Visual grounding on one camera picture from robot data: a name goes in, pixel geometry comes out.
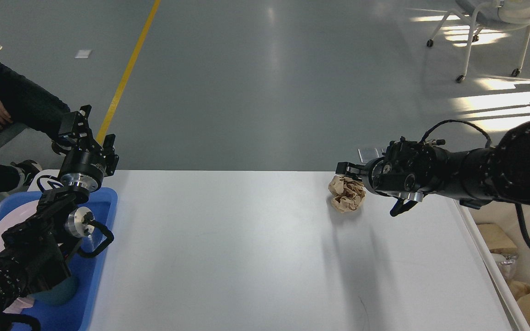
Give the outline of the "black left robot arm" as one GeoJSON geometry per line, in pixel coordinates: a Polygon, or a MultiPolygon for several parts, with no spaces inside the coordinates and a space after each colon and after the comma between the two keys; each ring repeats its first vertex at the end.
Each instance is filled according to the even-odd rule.
{"type": "Polygon", "coordinates": [[[74,254],[95,258],[114,240],[111,230],[84,206],[103,179],[114,174],[119,160],[114,134],[103,144],[93,138],[90,112],[91,106],[84,105],[63,116],[58,136],[70,151],[56,178],[60,186],[42,190],[35,213],[2,233],[0,331],[10,331],[15,323],[40,331],[37,318],[7,314],[6,309],[20,297],[50,291],[68,279],[74,254]]]}

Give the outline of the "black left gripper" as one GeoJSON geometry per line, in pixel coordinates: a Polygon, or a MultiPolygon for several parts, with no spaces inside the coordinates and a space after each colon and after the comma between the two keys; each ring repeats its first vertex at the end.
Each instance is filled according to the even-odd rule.
{"type": "Polygon", "coordinates": [[[113,176],[119,162],[115,134],[105,136],[100,149],[88,123],[91,105],[63,116],[58,132],[58,153],[66,154],[58,178],[66,186],[82,187],[90,193],[102,187],[103,178],[113,176]]]}

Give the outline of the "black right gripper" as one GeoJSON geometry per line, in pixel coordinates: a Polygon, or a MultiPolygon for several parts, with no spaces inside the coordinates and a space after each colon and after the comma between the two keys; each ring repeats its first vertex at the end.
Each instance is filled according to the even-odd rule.
{"type": "MultiPolygon", "coordinates": [[[[370,160],[364,165],[349,162],[337,163],[336,175],[351,178],[352,180],[362,180],[367,191],[375,195],[387,197],[387,194],[377,191],[376,184],[374,184],[374,179],[381,174],[383,162],[383,157],[379,157],[370,160]]],[[[417,204],[418,201],[396,199],[396,203],[390,210],[389,214],[392,217],[399,216],[400,214],[414,208],[417,204]]]]}

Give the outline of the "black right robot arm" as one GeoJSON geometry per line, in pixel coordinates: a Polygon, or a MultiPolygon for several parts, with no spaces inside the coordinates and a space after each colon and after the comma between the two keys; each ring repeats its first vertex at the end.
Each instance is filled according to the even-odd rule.
{"type": "Polygon", "coordinates": [[[487,132],[483,148],[461,152],[444,149],[444,140],[429,140],[430,128],[419,141],[391,141],[379,157],[353,164],[338,163],[336,174],[360,182],[373,194],[396,199],[390,215],[412,209],[429,194],[454,199],[480,209],[492,201],[511,203],[530,249],[523,205],[530,206],[530,121],[510,129],[492,146],[487,132]]]}

